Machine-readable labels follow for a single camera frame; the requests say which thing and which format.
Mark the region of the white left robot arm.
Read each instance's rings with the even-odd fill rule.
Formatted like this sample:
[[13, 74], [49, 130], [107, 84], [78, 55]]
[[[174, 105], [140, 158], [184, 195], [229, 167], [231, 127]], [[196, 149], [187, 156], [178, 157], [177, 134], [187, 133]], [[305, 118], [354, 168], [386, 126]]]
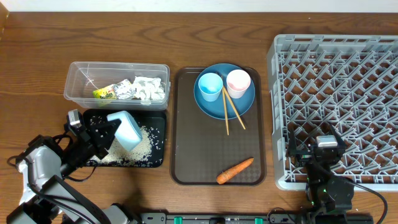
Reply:
[[113, 204], [100, 209], [66, 180], [93, 156], [104, 157], [114, 139], [130, 138], [137, 125], [132, 118], [107, 118], [85, 126], [79, 116], [69, 116], [65, 133], [39, 135], [13, 165], [22, 175], [24, 192], [7, 223], [52, 223], [59, 214], [65, 223], [142, 223], [139, 215]]

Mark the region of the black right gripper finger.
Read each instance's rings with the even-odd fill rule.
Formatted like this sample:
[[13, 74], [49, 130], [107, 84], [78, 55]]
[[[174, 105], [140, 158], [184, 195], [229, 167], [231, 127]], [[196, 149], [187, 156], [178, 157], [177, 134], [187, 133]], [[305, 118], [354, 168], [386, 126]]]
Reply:
[[337, 148], [338, 149], [347, 149], [346, 143], [344, 142], [344, 140], [342, 140], [341, 136], [336, 132], [334, 126], [331, 123], [329, 123], [328, 125], [329, 125], [329, 129], [330, 129], [329, 130], [330, 134], [332, 134], [336, 139]]
[[297, 149], [296, 137], [294, 134], [294, 129], [289, 131], [289, 142], [286, 150], [287, 157], [296, 157], [299, 151]]

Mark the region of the light blue rice bowl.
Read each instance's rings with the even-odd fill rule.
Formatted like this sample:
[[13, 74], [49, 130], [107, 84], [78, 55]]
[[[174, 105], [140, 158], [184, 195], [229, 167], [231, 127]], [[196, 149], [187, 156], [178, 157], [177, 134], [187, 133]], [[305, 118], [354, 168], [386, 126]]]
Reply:
[[115, 133], [115, 137], [127, 152], [131, 152], [142, 141], [142, 132], [135, 119], [127, 111], [107, 115], [108, 121], [116, 121], [117, 119], [121, 121], [121, 124]]

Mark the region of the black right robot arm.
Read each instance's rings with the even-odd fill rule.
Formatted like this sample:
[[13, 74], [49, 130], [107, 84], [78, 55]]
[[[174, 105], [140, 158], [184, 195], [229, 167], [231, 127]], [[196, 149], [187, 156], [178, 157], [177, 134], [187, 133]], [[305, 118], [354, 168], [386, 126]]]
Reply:
[[332, 125], [326, 135], [315, 138], [315, 144], [299, 149], [294, 131], [289, 132], [287, 157], [294, 158], [296, 167], [307, 171], [306, 194], [312, 208], [304, 211], [295, 223], [348, 223], [346, 211], [352, 209], [354, 187], [345, 177], [332, 174], [347, 145]]

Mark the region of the yellow green snack wrapper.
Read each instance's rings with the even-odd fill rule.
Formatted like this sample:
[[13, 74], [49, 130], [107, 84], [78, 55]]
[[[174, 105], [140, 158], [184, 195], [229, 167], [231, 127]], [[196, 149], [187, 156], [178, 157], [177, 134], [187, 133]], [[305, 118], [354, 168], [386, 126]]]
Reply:
[[106, 87], [93, 91], [95, 99], [99, 99], [99, 105], [104, 106], [110, 104], [113, 100], [129, 100], [132, 99], [136, 89], [128, 79], [111, 84]]

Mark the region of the white paper napkin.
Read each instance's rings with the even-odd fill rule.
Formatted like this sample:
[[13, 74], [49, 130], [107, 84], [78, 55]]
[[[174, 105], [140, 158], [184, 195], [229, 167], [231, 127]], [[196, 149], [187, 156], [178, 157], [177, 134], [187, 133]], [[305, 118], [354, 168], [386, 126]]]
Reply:
[[160, 78], [136, 77], [132, 87], [135, 90], [135, 98], [152, 101], [160, 101], [165, 98], [165, 90]]

